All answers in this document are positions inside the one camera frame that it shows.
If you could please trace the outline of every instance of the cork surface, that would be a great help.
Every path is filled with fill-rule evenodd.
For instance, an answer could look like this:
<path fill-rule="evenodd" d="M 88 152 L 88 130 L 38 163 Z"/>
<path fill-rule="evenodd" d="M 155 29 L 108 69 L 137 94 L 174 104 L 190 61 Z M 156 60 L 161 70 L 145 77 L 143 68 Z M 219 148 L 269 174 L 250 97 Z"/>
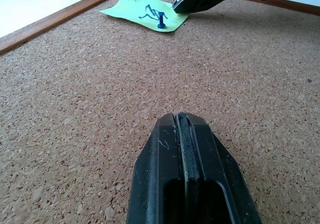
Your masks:
<path fill-rule="evenodd" d="M 99 12 L 117 1 L 0 56 L 0 223 L 124 224 L 134 162 L 180 111 L 263 223 L 319 223 L 320 18 L 226 0 L 165 34 Z"/>

